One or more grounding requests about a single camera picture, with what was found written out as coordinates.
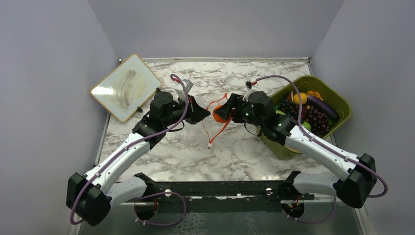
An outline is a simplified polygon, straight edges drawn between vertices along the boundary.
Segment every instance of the olive green bin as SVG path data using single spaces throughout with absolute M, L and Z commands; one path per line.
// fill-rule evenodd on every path
M 320 93 L 324 102 L 328 103 L 339 114 L 340 119 L 331 125 L 330 132 L 327 133 L 323 139 L 333 134 L 333 132 L 339 128 L 339 126 L 341 126 L 350 118 L 351 109 L 349 103 L 320 79 L 313 76 L 302 76 L 295 80 L 294 84 L 297 86 L 300 92 L 306 93 L 307 91 L 314 91 Z M 274 102 L 274 105 L 277 105 L 281 100 L 286 99 L 287 95 L 291 92 L 296 93 L 293 86 L 289 84 L 288 86 L 273 94 L 271 98 Z M 261 136 L 261 139 L 271 148 L 275 155 L 282 160 L 290 160 L 296 155 L 300 154 L 300 152 L 294 149 L 289 149 L 279 145 L 276 142 L 270 141 L 264 135 Z

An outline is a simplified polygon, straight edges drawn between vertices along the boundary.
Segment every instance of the whiteboard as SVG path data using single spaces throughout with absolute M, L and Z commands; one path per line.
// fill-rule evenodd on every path
M 91 89 L 91 95 L 119 121 L 128 120 L 161 81 L 137 54 L 132 54 Z

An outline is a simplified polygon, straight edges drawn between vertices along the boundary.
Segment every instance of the marble countertop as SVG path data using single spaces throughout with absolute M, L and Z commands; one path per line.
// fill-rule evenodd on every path
M 206 106 L 208 100 L 221 98 L 224 93 L 243 94 L 245 82 L 252 78 L 279 74 L 295 80 L 310 75 L 304 61 L 219 61 L 219 62 L 160 62 L 147 63 L 162 80 L 161 90 L 177 95 L 170 80 L 175 73 L 181 79 L 194 83 L 190 94 Z M 267 79 L 258 83 L 260 89 L 271 95 L 288 83 L 279 79 Z M 112 154 L 131 133 L 132 128 L 149 110 L 149 99 L 143 105 L 143 113 L 135 113 L 121 123 L 110 116 L 101 156 L 102 162 Z M 218 123 L 207 126 L 213 133 L 221 128 Z M 150 152 L 135 161 L 119 178 L 130 179 L 143 172 L 155 181 L 229 181 L 229 180 L 278 180 L 285 179 L 292 170 L 308 173 L 330 172 L 314 160 L 301 154 L 289 161 L 279 159 L 260 140 L 248 133 L 243 125 L 230 123 L 224 132 L 207 148 L 208 138 L 197 125 L 186 124 L 183 131 L 167 133 Z

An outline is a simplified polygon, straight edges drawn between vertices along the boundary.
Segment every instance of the orange object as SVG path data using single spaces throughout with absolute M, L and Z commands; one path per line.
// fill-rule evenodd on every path
M 216 113 L 215 113 L 215 110 L 216 109 L 219 109 L 220 107 L 222 107 L 222 105 L 220 104 L 220 105 L 218 105 L 218 106 L 216 106 L 216 108 L 213 110 L 213 112 L 212 112 L 212 116 L 213 116 L 213 118 L 215 119 L 215 121 L 217 121 L 217 122 L 220 122 L 220 123 L 226 123 L 227 122 L 227 120 L 225 120 L 225 119 L 223 119 L 223 118 L 221 118 L 219 115 L 217 115 Z
M 228 99 L 228 93 L 225 93 L 225 95 L 220 99 L 220 100 L 215 100 L 215 101 L 212 101 L 207 107 L 206 107 L 206 110 L 209 110 L 209 106 L 211 105 L 211 104 L 214 104 L 214 103 L 216 103 L 216 102 L 219 102 L 219 101 L 221 101 L 222 99 Z M 218 105 L 213 111 L 215 111 L 216 109 L 218 109 L 218 108 L 220 108 L 222 105 Z M 210 149 L 210 147 L 212 146 L 212 143 L 213 143 L 213 141 L 215 140 L 215 138 L 216 137 L 218 137 L 218 135 L 220 134 L 220 133 L 222 133 L 223 132 L 223 130 L 228 126 L 228 124 L 229 124 L 229 122 L 231 121 L 231 119 L 232 119 L 232 117 L 231 116 L 229 116 L 229 119 L 228 120 L 223 120 L 220 116 L 218 116 L 217 114 L 215 114 L 214 112 L 212 113 L 212 116 L 213 116 L 213 118 L 215 119 L 215 121 L 217 121 L 217 122 L 220 122 L 220 123 L 224 123 L 225 125 L 223 125 L 223 127 L 222 127 L 222 129 L 211 139 L 210 138 L 210 136 L 209 136 L 209 131 L 206 129 L 206 127 L 205 127 L 205 124 L 203 123 L 203 120 L 202 120 L 202 125 L 203 125 L 203 128 L 205 129 L 205 131 L 206 131 L 206 134 L 207 134 L 207 137 L 209 138 L 209 144 L 207 145 L 207 148 L 209 148 Z

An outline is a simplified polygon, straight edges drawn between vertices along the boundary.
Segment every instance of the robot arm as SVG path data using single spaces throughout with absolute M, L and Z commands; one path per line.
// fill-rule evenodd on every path
M 376 172 L 373 157 L 348 153 L 311 132 L 307 132 L 309 136 L 306 136 L 296 120 L 275 113 L 272 99 L 263 91 L 249 89 L 245 95 L 231 94 L 228 101 L 214 112 L 225 120 L 231 116 L 235 123 L 249 123 L 258 127 L 269 140 L 301 151 L 334 173 L 333 177 L 299 172 L 292 177 L 298 194 L 337 195 L 347 205 L 361 208 L 376 184 L 375 176 L 353 163 L 354 160 Z M 326 148 L 317 144 L 319 142 L 324 142 Z
M 66 205 L 71 209 L 75 206 L 72 211 L 90 225 L 101 222 L 111 206 L 144 194 L 147 184 L 139 177 L 123 183 L 115 182 L 135 160 L 151 150 L 166 135 L 168 126 L 177 123 L 182 117 L 186 122 L 196 124 L 210 115 L 209 111 L 196 103 L 193 96 L 183 92 L 183 88 L 189 91 L 192 87 L 190 81 L 184 82 L 175 88 L 178 101 L 174 101 L 170 93 L 158 90 L 150 103 L 150 111 L 135 125 L 132 133 L 113 154 L 83 176 L 75 173 L 69 178 Z

